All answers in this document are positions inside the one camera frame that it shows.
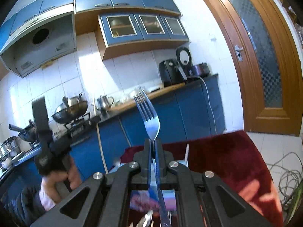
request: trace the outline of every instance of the white bowl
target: white bowl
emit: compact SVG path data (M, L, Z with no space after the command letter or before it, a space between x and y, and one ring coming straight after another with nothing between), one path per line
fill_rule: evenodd
M10 157L8 157L5 161L3 161L2 163L2 166L5 168L5 169L8 169L12 166L12 159Z

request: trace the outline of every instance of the silver screw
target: silver screw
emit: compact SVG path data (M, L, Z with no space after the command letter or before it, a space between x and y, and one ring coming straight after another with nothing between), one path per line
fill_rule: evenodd
M205 175L205 177L207 177L207 178L212 178L212 177L214 177L214 173L212 172L212 171L206 171L205 173L204 173L204 175Z
M178 165L179 165L179 163L176 162L176 161L171 161L171 162L169 163L169 166L172 167L172 168L175 168L175 167L177 167Z
M97 180L101 179L102 176L103 176L102 173L94 173L94 174L93 174L93 178L94 178L94 179L97 179Z
M130 168L136 168L138 165L139 165L138 162L135 162L135 161L132 161L129 163Z

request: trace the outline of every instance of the checkered glass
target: checkered glass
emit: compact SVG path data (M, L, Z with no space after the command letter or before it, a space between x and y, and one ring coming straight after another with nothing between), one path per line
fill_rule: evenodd
M265 107L282 107L282 85L276 52L266 26L250 0L229 0L237 11L255 50Z

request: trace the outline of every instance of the glass cabinet door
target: glass cabinet door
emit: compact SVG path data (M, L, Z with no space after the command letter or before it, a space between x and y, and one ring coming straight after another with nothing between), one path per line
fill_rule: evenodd
M143 39L133 14L102 15L101 19L109 45Z
M167 31L172 39L188 39L185 30L178 18L161 16Z
M170 38L163 21L154 14L135 14L144 39Z

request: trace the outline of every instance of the glass pane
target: glass pane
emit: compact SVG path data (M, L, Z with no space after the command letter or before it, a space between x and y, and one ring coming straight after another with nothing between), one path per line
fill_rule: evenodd
M113 37L122 37L137 34L128 15L110 16L107 17L107 20L109 22L109 28L111 29Z
M255 50L263 83L265 107L282 107L281 76L267 28L250 0L229 0L237 11Z
M185 35L182 27L177 19L165 18L167 24L169 24L169 28L171 29L173 34L176 35Z
M164 34L163 28L157 18L157 16L142 16L141 21L144 24L147 34Z

